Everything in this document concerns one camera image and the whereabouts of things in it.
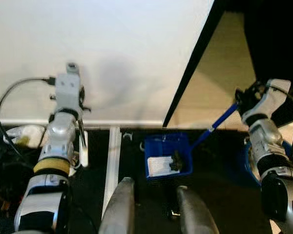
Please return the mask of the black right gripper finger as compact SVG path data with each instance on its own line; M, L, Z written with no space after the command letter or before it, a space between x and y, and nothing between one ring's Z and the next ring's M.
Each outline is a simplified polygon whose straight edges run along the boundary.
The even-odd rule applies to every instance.
M235 91L235 102L238 111L249 111L252 108L252 86L246 89L237 88Z

